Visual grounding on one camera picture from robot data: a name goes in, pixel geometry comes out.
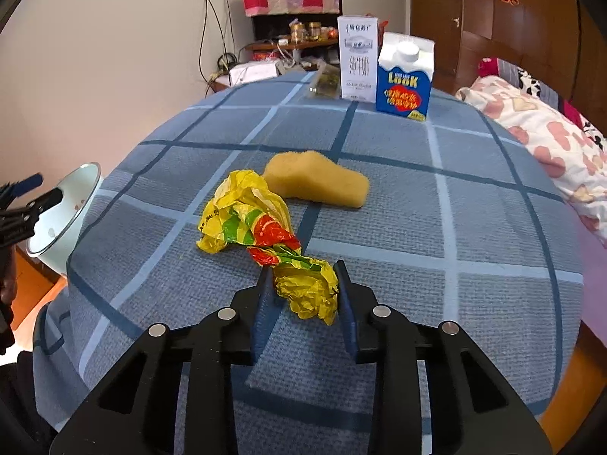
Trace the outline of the white tall milk carton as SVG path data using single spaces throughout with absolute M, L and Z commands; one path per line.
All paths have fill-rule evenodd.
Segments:
M 341 97 L 373 104 L 377 94 L 379 34 L 376 17 L 340 16 Z

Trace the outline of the heart pattern quilt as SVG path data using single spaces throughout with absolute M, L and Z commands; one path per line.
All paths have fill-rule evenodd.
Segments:
M 582 224 L 606 242 L 606 154 L 563 114 L 498 76 L 477 78 L 456 97 L 513 135 L 542 165 Z

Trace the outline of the blue white LOOK carton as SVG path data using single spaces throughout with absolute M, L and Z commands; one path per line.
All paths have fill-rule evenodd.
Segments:
M 432 40 L 386 32 L 377 62 L 376 109 L 425 121 L 434 75 Z

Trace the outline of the yellow plastic bag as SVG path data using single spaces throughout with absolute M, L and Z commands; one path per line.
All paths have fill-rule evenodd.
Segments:
M 337 275 L 327 261 L 305 256 L 286 202 L 256 171 L 228 174 L 207 202 L 198 231 L 197 246 L 207 254 L 241 245 L 258 265 L 272 267 L 277 295 L 299 319 L 334 323 Z

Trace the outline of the blue plaid tablecloth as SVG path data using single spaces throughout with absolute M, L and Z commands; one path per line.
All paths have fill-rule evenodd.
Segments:
M 36 406 L 57 436 L 150 326 L 194 326 L 256 285 L 270 266 L 241 245 L 201 251 L 198 222 L 229 173 L 263 176 L 289 151 L 370 180 L 360 209 L 282 197 L 305 256 L 344 262 L 414 323 L 459 323 L 539 423 L 580 325 L 573 210 L 522 143 L 448 94 L 431 94 L 416 122 L 315 99 L 310 82 L 295 73 L 215 94 L 103 177 L 67 287 L 36 326 Z M 253 365 L 231 370 L 236 454 L 371 454 L 376 367 L 354 362 L 338 312 L 330 326 L 298 318 L 273 273 L 258 323 Z

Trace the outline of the pink bed sheet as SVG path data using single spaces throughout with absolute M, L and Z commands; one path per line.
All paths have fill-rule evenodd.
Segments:
M 575 218 L 582 261 L 582 321 L 607 346 L 607 252 L 581 220 Z

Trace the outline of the white box on cabinet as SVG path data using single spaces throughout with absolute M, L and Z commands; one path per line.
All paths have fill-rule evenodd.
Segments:
M 230 85 L 256 82 L 275 78 L 280 75 L 277 60 L 252 61 L 234 66 L 230 70 Z

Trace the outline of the yellow sponge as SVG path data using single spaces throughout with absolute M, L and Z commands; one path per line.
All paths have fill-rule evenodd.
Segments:
M 272 157 L 263 178 L 273 193 L 283 198 L 360 209 L 364 206 L 370 180 L 344 168 L 317 151 L 283 152 Z

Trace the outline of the black white pillow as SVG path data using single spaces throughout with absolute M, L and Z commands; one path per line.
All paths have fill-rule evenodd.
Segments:
M 532 76 L 525 69 L 491 56 L 491 58 L 482 58 L 478 62 L 477 73 L 479 77 L 499 76 L 524 93 L 537 97 L 542 102 L 545 102 L 545 104 L 548 104 L 548 106 L 557 109 L 582 130 L 603 153 L 606 152 L 605 136 L 570 102 L 566 101 L 554 89 Z

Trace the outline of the wooden tv cabinet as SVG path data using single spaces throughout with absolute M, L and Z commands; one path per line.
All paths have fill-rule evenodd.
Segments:
M 277 60 L 280 75 L 292 71 L 315 71 L 321 61 L 338 63 L 338 40 L 322 39 L 298 44 L 284 44 L 279 42 L 251 43 L 244 47 L 244 58 L 237 58 L 234 66 L 252 61 Z M 230 70 L 215 72 L 207 85 L 208 93 L 218 93 L 231 87 Z

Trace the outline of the wooden wardrobe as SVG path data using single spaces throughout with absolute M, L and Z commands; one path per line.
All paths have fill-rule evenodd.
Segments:
M 606 0 L 519 1 L 462 0 L 458 88 L 473 83 L 482 58 L 494 56 L 525 69 L 605 129 L 606 20 L 598 12 Z

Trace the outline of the wooden door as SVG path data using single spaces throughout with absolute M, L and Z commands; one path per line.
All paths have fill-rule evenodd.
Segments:
M 462 0 L 412 0 L 410 13 L 410 33 L 435 43 L 433 86 L 454 93 L 458 88 Z

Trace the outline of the light blue enamel basin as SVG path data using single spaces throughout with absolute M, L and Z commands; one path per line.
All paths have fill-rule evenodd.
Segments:
M 40 260 L 57 274 L 67 275 L 67 260 L 102 182 L 101 165 L 97 162 L 84 163 L 62 178 L 57 187 L 63 199 L 40 216 L 34 235 L 27 241 L 29 257 Z

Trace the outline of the orange plastic bag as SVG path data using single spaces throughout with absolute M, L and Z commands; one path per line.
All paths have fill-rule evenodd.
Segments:
M 377 34 L 379 35 L 379 39 L 382 40 L 385 34 L 385 31 L 388 27 L 388 20 L 379 20 L 377 22 Z

